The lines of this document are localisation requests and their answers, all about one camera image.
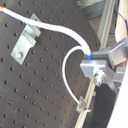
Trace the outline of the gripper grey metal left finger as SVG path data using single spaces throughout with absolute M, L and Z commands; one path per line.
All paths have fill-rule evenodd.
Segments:
M 80 68 L 86 77 L 93 78 L 96 86 L 107 84 L 114 93 L 118 92 L 113 82 L 115 72 L 109 49 L 93 52 L 91 59 L 85 57 L 80 63 Z

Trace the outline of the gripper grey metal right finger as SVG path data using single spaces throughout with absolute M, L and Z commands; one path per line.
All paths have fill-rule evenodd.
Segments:
M 122 82 L 126 68 L 120 64 L 128 60 L 128 37 L 124 38 L 110 50 L 112 65 L 115 69 L 114 82 Z

